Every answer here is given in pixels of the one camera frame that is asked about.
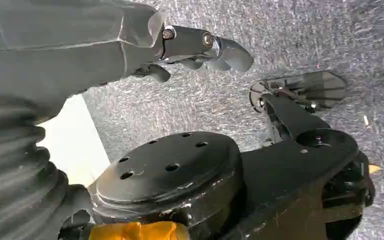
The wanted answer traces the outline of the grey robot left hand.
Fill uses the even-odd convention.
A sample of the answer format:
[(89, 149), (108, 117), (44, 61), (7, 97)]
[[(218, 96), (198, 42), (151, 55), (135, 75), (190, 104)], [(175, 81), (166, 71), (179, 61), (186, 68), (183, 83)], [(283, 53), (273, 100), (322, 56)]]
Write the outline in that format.
[(237, 42), (165, 18), (131, 0), (0, 0), (0, 240), (56, 240), (92, 211), (88, 190), (38, 146), (68, 98), (130, 76), (165, 82), (162, 64), (251, 68)]

